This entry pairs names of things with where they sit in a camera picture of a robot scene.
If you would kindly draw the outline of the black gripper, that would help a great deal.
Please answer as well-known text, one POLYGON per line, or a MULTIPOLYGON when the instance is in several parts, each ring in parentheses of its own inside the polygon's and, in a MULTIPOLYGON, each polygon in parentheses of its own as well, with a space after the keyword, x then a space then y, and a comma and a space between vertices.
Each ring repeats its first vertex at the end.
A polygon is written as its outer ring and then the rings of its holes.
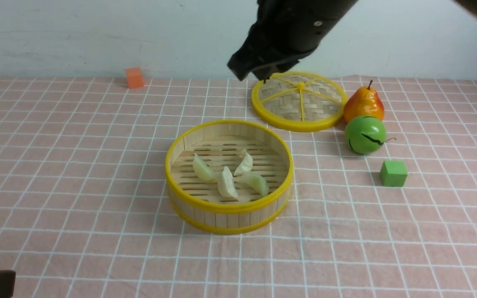
POLYGON ((258 0, 257 19, 227 64, 240 81, 267 80, 310 56, 354 0, 258 0))

